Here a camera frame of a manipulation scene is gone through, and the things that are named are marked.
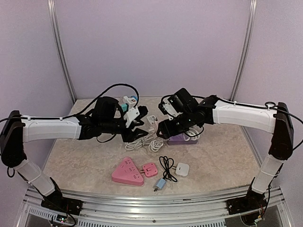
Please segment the pink square plug adapter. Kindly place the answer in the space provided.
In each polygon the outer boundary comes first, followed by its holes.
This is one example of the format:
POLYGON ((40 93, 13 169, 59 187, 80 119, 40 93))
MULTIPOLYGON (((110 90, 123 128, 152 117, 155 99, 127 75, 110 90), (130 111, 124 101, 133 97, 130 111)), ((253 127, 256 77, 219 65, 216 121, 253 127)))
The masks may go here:
POLYGON ((155 163, 149 162, 142 166, 140 173, 144 174, 145 177, 150 178, 150 177, 154 177, 158 174, 158 169, 157 169, 157 166, 155 163))

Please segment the white plug adapter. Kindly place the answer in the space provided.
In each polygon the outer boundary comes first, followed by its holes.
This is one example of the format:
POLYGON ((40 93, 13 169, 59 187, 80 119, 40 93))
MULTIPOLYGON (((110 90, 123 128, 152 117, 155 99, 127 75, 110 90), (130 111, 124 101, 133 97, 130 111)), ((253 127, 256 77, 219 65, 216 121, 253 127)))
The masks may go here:
POLYGON ((187 177, 189 174, 190 165, 179 162, 175 166, 173 166, 172 169, 175 171, 176 175, 181 177, 187 177))

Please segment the pink triangular power strip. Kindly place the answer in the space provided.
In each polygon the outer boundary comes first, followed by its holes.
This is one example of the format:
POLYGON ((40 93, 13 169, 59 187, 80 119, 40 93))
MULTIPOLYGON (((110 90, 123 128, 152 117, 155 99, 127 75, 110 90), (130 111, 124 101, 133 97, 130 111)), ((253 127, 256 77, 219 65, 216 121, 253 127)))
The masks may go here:
POLYGON ((124 157, 111 174, 111 179, 117 183, 143 186, 144 179, 130 157, 124 157))

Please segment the light blue plug adapter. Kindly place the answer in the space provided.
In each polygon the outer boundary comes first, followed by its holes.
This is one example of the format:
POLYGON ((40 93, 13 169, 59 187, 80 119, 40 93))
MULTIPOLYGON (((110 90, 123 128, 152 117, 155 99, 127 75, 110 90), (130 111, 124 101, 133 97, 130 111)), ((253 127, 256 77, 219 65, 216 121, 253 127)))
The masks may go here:
POLYGON ((153 191, 154 192, 161 191, 164 188, 165 184, 166 184, 166 180, 165 179, 163 179, 163 178, 159 179, 156 182, 156 184, 154 185, 154 190, 153 191))

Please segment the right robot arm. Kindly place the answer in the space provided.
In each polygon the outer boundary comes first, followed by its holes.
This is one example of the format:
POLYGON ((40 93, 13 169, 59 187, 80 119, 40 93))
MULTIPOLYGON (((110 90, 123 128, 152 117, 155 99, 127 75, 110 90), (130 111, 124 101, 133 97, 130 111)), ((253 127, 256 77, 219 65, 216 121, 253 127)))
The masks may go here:
POLYGON ((167 103, 160 102, 158 108, 163 114, 170 114, 167 106, 175 110, 177 115, 158 124, 156 134, 165 140, 187 132, 192 126, 202 128, 204 124, 232 124, 272 134, 268 156, 247 194, 229 200, 232 208, 236 205, 247 210, 252 210, 255 206, 259 208, 264 201, 266 189, 294 151, 294 129, 287 105, 281 102, 267 102, 263 106, 249 105, 224 100, 216 95, 197 102, 185 88, 181 88, 169 96, 167 103))

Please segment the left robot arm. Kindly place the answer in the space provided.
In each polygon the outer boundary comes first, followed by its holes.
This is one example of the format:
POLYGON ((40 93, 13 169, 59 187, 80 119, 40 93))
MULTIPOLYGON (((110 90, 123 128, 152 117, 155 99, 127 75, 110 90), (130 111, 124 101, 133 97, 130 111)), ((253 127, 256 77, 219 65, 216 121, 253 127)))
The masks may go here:
POLYGON ((47 204, 62 210, 68 198, 63 197, 52 178, 27 158, 23 144, 48 139, 89 140, 103 133, 121 135, 123 142, 133 142, 148 134, 139 128, 147 113, 146 106, 137 105, 125 112, 118 100, 107 96, 98 98, 95 107, 87 113, 67 117, 32 117, 12 111, 4 119, 0 133, 0 157, 8 169, 12 168, 33 185, 47 204))

